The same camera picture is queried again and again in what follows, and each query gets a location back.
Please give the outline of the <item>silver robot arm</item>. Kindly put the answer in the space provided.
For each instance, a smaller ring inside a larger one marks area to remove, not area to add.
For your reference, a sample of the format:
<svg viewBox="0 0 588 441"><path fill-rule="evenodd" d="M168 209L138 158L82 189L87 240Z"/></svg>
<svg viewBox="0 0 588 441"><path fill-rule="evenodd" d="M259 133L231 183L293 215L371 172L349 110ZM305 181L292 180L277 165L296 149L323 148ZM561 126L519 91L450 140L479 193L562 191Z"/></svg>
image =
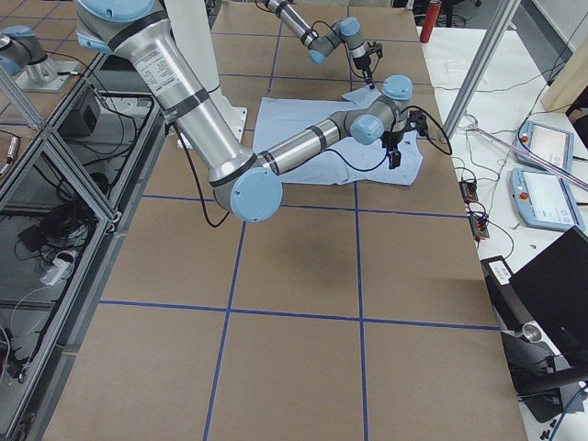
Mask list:
<svg viewBox="0 0 588 441"><path fill-rule="evenodd" d="M346 137L380 141L390 165L399 164L399 142L413 129L413 84L404 75L388 77L368 107L336 112L255 153L241 145L229 103L213 89L218 71L202 2L78 1L75 9L79 43L133 65L186 151L208 167L218 204L243 221L271 217L283 196L280 177Z"/></svg>
<svg viewBox="0 0 588 441"><path fill-rule="evenodd" d="M309 58L321 64L339 47L345 47L352 74L375 88L374 70L383 57L382 45L367 41L356 17L346 17L328 24L317 20L309 25L295 10L292 1L255 1L258 8L275 15L308 50Z"/></svg>

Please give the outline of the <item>third robot base arm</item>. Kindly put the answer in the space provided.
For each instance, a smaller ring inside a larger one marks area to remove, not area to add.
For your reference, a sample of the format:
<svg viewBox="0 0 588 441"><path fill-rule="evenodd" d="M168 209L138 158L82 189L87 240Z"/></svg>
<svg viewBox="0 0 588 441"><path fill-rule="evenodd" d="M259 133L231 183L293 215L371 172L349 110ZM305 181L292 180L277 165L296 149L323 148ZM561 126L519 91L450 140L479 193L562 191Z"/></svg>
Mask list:
<svg viewBox="0 0 588 441"><path fill-rule="evenodd" d="M56 93L78 71L77 62L54 60L27 26L1 30L1 66L27 92Z"/></svg>

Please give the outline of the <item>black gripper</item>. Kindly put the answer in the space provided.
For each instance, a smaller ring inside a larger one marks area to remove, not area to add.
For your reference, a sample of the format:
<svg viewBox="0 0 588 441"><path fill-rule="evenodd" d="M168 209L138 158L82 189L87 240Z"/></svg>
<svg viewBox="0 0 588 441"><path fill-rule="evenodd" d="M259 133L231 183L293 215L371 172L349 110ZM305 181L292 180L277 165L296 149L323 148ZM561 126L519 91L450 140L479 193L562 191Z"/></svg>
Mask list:
<svg viewBox="0 0 588 441"><path fill-rule="evenodd" d="M422 110L409 110L404 113L400 122L393 123L391 128L382 134L382 147L386 150L390 170L401 165L398 144L402 141L404 134L410 131L417 131L420 136L427 137L426 115Z"/></svg>
<svg viewBox="0 0 588 441"><path fill-rule="evenodd" d="M382 44L376 41L363 41L351 50L351 59L357 70L361 70L362 78L368 87L373 87L373 77L370 70L371 56L375 54L379 59L383 56Z"/></svg>

